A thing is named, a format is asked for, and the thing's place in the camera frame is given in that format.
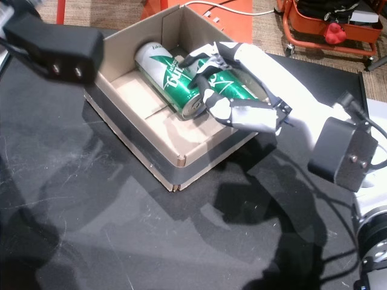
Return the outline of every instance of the green can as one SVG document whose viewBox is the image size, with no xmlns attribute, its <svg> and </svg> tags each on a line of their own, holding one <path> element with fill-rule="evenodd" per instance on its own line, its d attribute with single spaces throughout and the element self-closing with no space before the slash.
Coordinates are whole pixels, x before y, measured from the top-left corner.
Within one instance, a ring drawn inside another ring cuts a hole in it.
<svg viewBox="0 0 387 290">
<path fill-rule="evenodd" d="M 183 119 L 195 118 L 205 109 L 199 90 L 188 89 L 192 80 L 186 69 L 156 42 L 142 46 L 135 55 L 138 69 L 156 87 Z"/>
<path fill-rule="evenodd" d="M 207 62 L 207 59 L 197 60 L 193 65 L 186 68 L 188 75 L 194 77 L 197 71 Z M 230 71 L 221 71 L 210 77 L 211 88 L 218 94 L 227 98 L 257 99 L 258 98 Z"/>
</svg>

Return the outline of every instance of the carpet floor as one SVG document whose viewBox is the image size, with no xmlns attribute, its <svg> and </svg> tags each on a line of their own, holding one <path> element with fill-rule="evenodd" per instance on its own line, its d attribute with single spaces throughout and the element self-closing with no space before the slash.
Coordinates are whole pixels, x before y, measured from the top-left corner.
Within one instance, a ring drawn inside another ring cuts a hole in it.
<svg viewBox="0 0 387 290">
<path fill-rule="evenodd" d="M 140 20 L 146 0 L 67 0 L 65 23 L 100 28 L 122 29 Z M 255 12 L 271 10 L 275 0 L 253 0 Z M 39 8 L 43 19 L 54 23 L 56 18 L 56 0 L 46 0 Z M 376 60 L 387 55 L 387 20 L 381 18 L 384 29 L 377 43 Z M 294 32 L 296 38 L 308 40 L 311 37 Z M 281 17 L 268 14 L 253 20 L 253 43 L 268 53 L 284 55 L 287 44 Z M 367 43 L 347 42 L 346 46 L 366 48 Z M 333 68 L 357 73 L 364 70 L 365 59 L 361 56 L 342 54 L 332 51 L 296 48 L 295 59 L 306 60 Z M 375 71 L 364 73 L 365 89 L 368 98 L 387 102 L 387 65 Z"/>
</svg>

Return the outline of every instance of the black tabletop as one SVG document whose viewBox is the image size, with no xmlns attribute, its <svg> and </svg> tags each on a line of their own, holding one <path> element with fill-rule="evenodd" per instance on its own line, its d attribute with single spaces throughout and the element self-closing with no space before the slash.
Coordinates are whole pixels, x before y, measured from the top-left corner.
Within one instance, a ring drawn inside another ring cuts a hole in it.
<svg viewBox="0 0 387 290">
<path fill-rule="evenodd" d="M 325 103 L 359 76 L 274 57 Z M 353 196 L 286 126 L 169 193 L 81 87 L 12 60 L 0 82 L 2 289 L 352 289 Z"/>
</svg>

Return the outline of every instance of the robot finger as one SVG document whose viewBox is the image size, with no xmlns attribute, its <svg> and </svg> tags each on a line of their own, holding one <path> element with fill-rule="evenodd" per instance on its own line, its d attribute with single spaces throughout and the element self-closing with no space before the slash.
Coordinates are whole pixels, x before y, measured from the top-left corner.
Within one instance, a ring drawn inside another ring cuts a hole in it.
<svg viewBox="0 0 387 290">
<path fill-rule="evenodd" d="M 196 73 L 195 77 L 193 77 L 192 81 L 189 83 L 188 88 L 193 89 L 197 86 L 197 79 L 199 77 L 203 77 L 204 79 L 208 79 L 213 74 L 216 74 L 222 71 L 221 65 L 211 60 L 207 61 Z"/>
<path fill-rule="evenodd" d="M 210 86 L 208 80 L 205 77 L 200 76 L 200 75 L 198 75 L 195 79 L 195 86 L 198 86 L 199 93 L 200 93 L 200 96 L 202 98 L 204 98 L 204 92 L 207 89 L 211 89 L 211 86 Z"/>
<path fill-rule="evenodd" d="M 198 59 L 212 57 L 215 54 L 213 45 L 206 44 L 197 50 L 194 50 L 179 64 L 180 67 L 186 68 L 196 62 Z"/>
</svg>

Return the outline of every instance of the red object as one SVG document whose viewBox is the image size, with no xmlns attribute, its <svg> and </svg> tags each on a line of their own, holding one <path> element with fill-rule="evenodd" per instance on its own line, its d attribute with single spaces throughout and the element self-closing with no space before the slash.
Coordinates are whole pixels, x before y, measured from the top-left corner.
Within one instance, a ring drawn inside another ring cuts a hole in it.
<svg viewBox="0 0 387 290">
<path fill-rule="evenodd" d="M 168 0 L 160 0 L 160 10 L 165 10 L 168 8 Z"/>
<path fill-rule="evenodd" d="M 65 23 L 66 0 L 58 0 L 56 12 L 56 23 L 63 25 Z"/>
<path fill-rule="evenodd" d="M 160 10 L 173 7 L 175 5 L 183 5 L 189 1 L 190 0 L 147 0 L 141 20 L 158 13 Z M 220 4 L 224 2 L 224 0 L 211 0 L 211 2 Z M 240 11 L 253 11 L 253 0 L 235 0 L 225 5 L 229 8 Z M 203 15 L 211 8 L 211 6 L 204 4 L 192 4 L 189 8 L 194 10 L 199 15 Z M 253 42 L 253 18 L 251 16 L 234 14 L 214 7 L 211 9 L 211 15 L 205 18 L 217 29 L 223 31 L 226 35 L 230 36 L 237 42 Z"/>
<path fill-rule="evenodd" d="M 382 7 L 387 0 L 378 0 L 379 8 Z M 342 24 L 342 28 L 346 33 L 346 39 L 367 42 L 371 50 L 362 50 L 357 48 L 349 48 L 337 45 L 319 44 L 315 42 L 307 42 L 297 40 L 290 32 L 290 24 L 294 30 L 300 33 L 314 34 L 324 36 L 330 23 L 311 17 L 302 15 L 297 9 L 295 0 L 277 0 L 279 11 L 284 12 L 283 25 L 287 40 L 298 47 L 315 48 L 318 50 L 333 50 L 341 53 L 353 53 L 361 56 L 374 56 L 377 52 L 376 42 L 383 30 L 383 25 L 380 21 L 372 25 L 372 27 L 363 27 L 352 24 Z"/>
<path fill-rule="evenodd" d="M 346 33 L 337 23 L 330 23 L 325 32 L 325 41 L 328 44 L 341 44 L 346 39 Z"/>
</svg>

